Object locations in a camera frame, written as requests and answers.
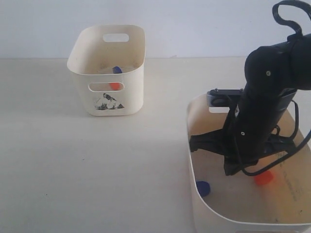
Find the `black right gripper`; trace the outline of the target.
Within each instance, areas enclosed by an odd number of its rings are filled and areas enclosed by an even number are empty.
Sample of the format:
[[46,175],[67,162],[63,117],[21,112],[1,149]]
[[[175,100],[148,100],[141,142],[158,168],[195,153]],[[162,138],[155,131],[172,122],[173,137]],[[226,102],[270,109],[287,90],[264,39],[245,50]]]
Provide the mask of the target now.
[[242,168],[255,166],[259,159],[296,146],[294,131],[281,136],[278,122],[296,94],[287,90],[274,98],[258,96],[246,87],[239,102],[229,107],[223,127],[190,137],[190,150],[207,150],[224,156],[224,172],[233,176]]

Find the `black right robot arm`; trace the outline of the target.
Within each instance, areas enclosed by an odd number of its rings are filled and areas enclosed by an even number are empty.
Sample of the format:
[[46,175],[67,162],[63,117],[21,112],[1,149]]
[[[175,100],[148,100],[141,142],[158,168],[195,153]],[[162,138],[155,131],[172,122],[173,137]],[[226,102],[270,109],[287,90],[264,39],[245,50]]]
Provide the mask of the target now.
[[281,136],[279,120],[298,90],[311,88],[311,37],[292,35],[286,42],[261,46],[244,65],[242,89],[212,89],[211,107],[228,107],[221,129],[190,137],[190,151],[206,150],[224,157],[225,175],[257,176],[298,153],[310,140],[296,145],[298,124]]

